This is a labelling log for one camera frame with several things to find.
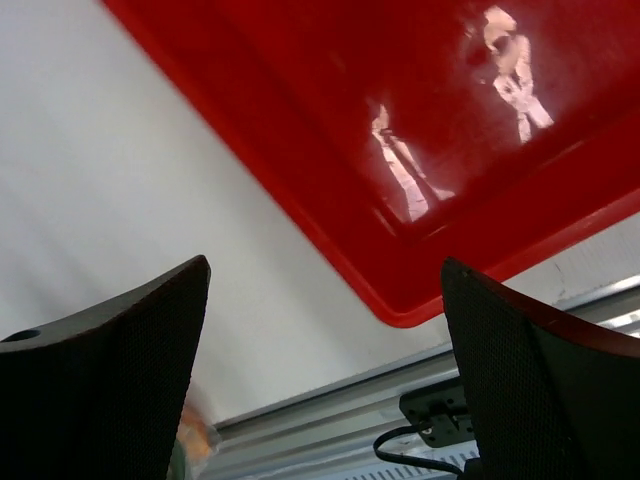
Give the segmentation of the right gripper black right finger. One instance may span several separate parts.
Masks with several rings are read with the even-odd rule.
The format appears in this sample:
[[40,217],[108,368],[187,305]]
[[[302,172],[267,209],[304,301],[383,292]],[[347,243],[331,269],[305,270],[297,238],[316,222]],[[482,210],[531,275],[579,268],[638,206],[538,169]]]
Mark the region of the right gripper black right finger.
[[635,479],[639,341],[448,259],[444,313],[488,479]]

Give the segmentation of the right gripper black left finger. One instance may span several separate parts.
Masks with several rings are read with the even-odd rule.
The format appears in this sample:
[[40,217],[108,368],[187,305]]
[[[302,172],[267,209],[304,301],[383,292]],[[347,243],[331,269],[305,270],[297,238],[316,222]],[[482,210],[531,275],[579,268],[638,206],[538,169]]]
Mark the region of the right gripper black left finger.
[[5,479],[163,479],[204,323],[210,266],[1,343]]

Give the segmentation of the clear pink zip top bag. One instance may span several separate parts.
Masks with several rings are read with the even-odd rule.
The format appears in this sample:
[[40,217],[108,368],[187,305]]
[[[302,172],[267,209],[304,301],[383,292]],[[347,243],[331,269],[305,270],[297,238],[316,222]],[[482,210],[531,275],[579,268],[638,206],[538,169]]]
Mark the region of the clear pink zip top bag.
[[172,448],[166,479],[200,479],[219,451],[221,439],[206,415],[206,404],[188,394]]

